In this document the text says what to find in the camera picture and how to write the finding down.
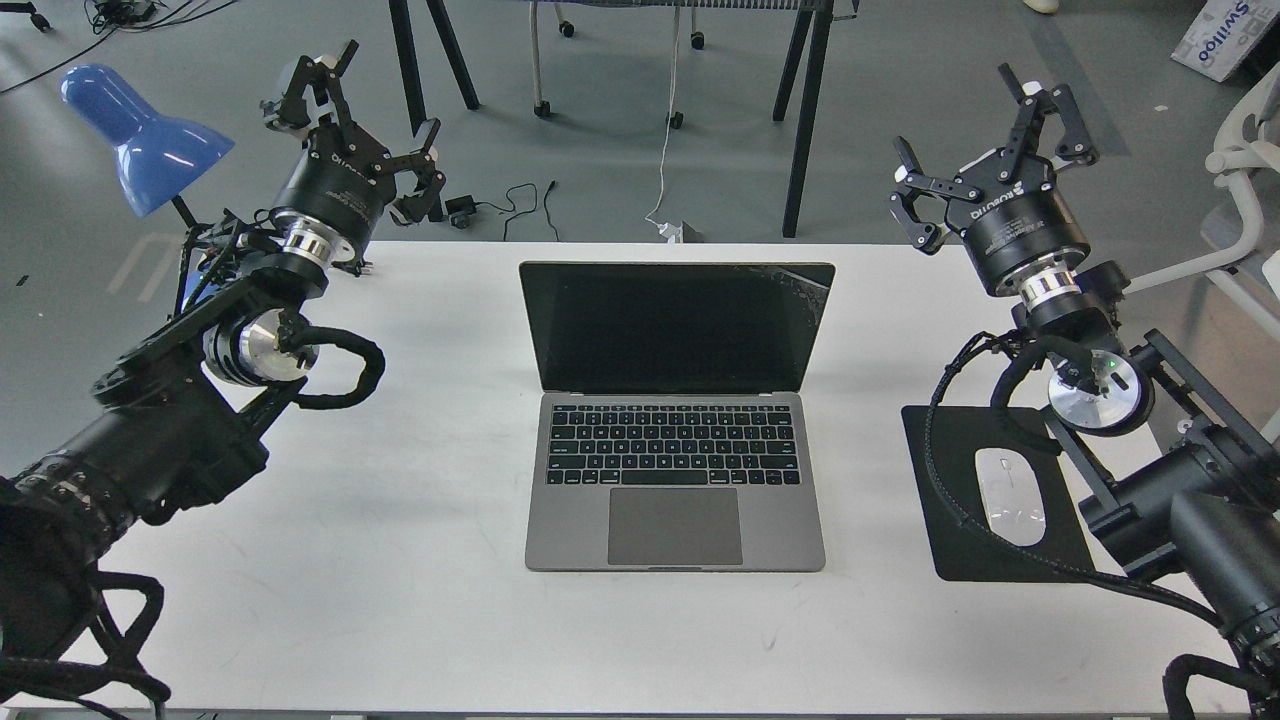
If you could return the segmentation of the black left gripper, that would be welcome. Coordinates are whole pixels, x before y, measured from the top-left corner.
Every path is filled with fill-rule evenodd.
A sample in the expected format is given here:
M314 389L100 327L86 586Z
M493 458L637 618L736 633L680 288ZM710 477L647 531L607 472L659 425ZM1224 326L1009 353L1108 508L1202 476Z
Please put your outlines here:
M271 208L271 223L283 229L293 219L307 217L337 231L351 246L365 247L389 201L396 225L443 220L439 196L445 177L436 169L433 154L442 124L438 118L428 118L415 132L413 140L421 140L421 147L399 156L390 156L387 146L365 129L355 132L340 78L357 50L358 42L348 40L337 59L330 56L332 63L324 56L301 56L292 70L283 70L279 97L261 101L260 108L269 129L303 138L311 124L305 100L310 90L317 108L332 105L330 123L338 128L307 133L300 163ZM413 174L413 192L393 199L392 179L402 173Z

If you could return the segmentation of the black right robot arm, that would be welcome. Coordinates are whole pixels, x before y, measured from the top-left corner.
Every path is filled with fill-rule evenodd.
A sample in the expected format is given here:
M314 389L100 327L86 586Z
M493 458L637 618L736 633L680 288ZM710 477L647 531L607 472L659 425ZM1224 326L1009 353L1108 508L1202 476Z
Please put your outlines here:
M1126 348L1117 306L1137 283L1089 252L1057 174L1098 154L1066 85L998 69L1018 115L1007 140L951 179L901 164L888 205L914 249L961 241L1015 327L980 332L925 406L902 409L923 506L1057 577L1164 603L1213 626L1231 664L1184 653L1162 676L1192 719L1206 676L1277 716L1277 434L1260 430L1158 331Z

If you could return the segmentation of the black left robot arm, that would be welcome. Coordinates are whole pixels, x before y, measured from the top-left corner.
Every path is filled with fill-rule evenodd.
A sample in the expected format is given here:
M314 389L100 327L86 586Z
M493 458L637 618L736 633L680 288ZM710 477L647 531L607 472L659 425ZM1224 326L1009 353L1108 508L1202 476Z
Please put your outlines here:
M330 269L365 268L384 211L398 225L424 220L445 178L431 154L438 120L422 120L421 147L399 156L355 122L340 82L357 49L300 58L264 104L268 128L300 137L302 151L250 220L200 223L180 196L230 151L228 137L163 115L110 67L76 67L61 82L64 101L114 147L133 211L170 204L187 236L175 310L93 384L101 416L3 480L4 700L111 717L90 694L120 683L164 717L172 692L140 660L163 585L100 559L137 521L219 503L257 475L262 436L289 406L340 410L375 392L384 352L302 307Z

